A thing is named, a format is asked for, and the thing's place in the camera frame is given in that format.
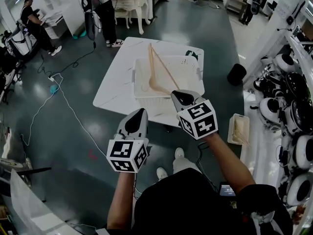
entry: gray floor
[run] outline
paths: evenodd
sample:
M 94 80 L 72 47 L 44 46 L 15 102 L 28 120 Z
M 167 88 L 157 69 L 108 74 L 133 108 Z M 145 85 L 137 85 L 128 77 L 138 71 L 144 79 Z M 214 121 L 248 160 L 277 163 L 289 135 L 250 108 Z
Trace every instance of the gray floor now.
M 232 87 L 226 80 L 232 66 L 239 62 L 226 11 L 213 9 L 204 1 L 195 5 L 187 0 L 169 0 L 157 5 L 156 16 L 150 26 L 144 26 L 142 37 L 204 49 L 204 96 L 215 107 L 220 135 L 226 140 L 229 119 L 234 113 L 243 114 L 244 111 L 242 87 Z M 141 37 L 136 24 L 130 30 L 124 24 L 117 26 L 117 35 L 121 39 Z M 42 52 L 46 70 L 58 71 L 92 50 L 92 42 L 86 37 L 79 40 L 67 37 L 62 45 L 62 52 L 55 57 Z M 95 52 L 79 61 L 77 68 L 62 73 L 62 88 L 69 103 L 103 151 L 124 116 L 95 108 L 92 101 L 117 52 L 118 49 L 106 48 L 102 36 L 98 36 Z M 0 105 L 6 124 L 27 138 L 34 114 L 50 95 L 51 82 L 47 75 L 37 74 L 41 61 L 40 54 L 37 54 L 27 64 L 22 82 L 15 85 L 14 93 L 8 97 L 9 105 Z M 172 174 L 177 147 L 182 147 L 191 161 L 198 158 L 199 142 L 178 128 L 168 134 L 162 125 L 150 122 L 148 138 L 152 149 L 147 165 L 138 173 L 137 188 L 140 191 L 157 181 L 159 166 Z M 231 148 L 240 154 L 239 147 Z M 89 157 L 90 151 L 97 160 Z M 113 172 L 106 158 L 80 127 L 61 93 L 57 93 L 36 117 L 26 154 L 34 167 L 52 167 L 51 171 L 34 175 L 31 180 L 33 191 L 47 201 L 55 214 L 62 220 L 96 227 L 106 223 L 118 173 Z M 224 179 L 209 150 L 203 153 L 201 163 L 218 187 Z M 92 234 L 93 231 L 86 228 L 84 233 Z

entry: black shirt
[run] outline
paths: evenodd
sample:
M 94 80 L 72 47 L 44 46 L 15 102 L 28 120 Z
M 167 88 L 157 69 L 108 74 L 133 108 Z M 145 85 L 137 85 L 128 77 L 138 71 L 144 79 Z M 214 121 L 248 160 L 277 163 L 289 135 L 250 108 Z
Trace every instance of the black shirt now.
M 268 185 L 250 185 L 237 195 L 233 209 L 194 169 L 186 169 L 162 179 L 147 188 L 138 199 L 135 224 L 122 234 L 256 234 L 250 219 L 252 212 L 266 215 L 275 211 L 274 220 L 284 235 L 292 235 L 290 216 L 278 198 L 276 189 Z M 260 226 L 261 233 L 276 233 L 270 223 Z
M 27 26 L 27 28 L 35 28 L 38 27 L 38 24 L 33 23 L 31 20 L 28 19 L 29 15 L 32 15 L 33 9 L 30 6 L 23 7 L 22 13 L 21 13 L 21 21 L 24 25 Z

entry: person's arm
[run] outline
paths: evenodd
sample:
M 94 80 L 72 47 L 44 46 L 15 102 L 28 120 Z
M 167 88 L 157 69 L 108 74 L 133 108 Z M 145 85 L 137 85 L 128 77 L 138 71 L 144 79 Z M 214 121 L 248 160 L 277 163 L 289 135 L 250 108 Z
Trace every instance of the person's arm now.
M 36 18 L 33 14 L 29 15 L 29 16 L 28 16 L 28 19 L 29 19 L 30 21 L 32 21 L 34 24 L 39 24 L 39 25 L 41 25 L 41 24 L 43 23 L 43 22 L 40 21 L 38 18 Z
M 107 230 L 130 230 L 133 213 L 134 173 L 121 172 L 108 214 Z
M 222 173 L 234 192 L 238 194 L 243 188 L 255 182 L 248 168 L 232 152 L 217 133 L 203 138 L 217 159 Z

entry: small white container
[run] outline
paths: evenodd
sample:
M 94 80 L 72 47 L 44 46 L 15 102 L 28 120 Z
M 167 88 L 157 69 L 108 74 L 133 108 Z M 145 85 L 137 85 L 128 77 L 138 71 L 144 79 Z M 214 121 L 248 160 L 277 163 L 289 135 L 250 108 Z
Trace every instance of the small white container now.
M 199 64 L 193 56 L 161 56 L 161 60 L 176 81 L 181 90 L 191 90 L 204 94 L 204 85 Z M 157 84 L 169 92 L 177 90 L 165 68 L 156 57 L 155 70 Z M 134 64 L 134 96 L 140 106 L 149 114 L 166 114 L 175 112 L 175 107 L 170 95 L 164 95 L 153 91 L 149 86 L 151 77 L 149 59 L 136 59 Z
M 235 127 L 235 121 L 237 122 L 238 128 L 241 130 L 241 132 L 244 135 L 244 138 L 249 141 L 249 125 L 250 125 L 250 119 L 246 116 L 234 114 L 229 120 L 229 128 L 228 128 L 228 137 L 227 142 L 242 145 L 240 141 L 238 141 L 233 135 L 234 135 L 234 127 Z

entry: black trash bin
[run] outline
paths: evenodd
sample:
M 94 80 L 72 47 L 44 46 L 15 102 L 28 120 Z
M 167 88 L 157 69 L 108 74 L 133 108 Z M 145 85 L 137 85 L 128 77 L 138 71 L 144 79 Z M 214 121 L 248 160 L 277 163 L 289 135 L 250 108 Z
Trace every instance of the black trash bin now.
M 240 64 L 235 64 L 227 75 L 227 80 L 231 85 L 238 86 L 241 84 L 245 75 L 246 69 Z

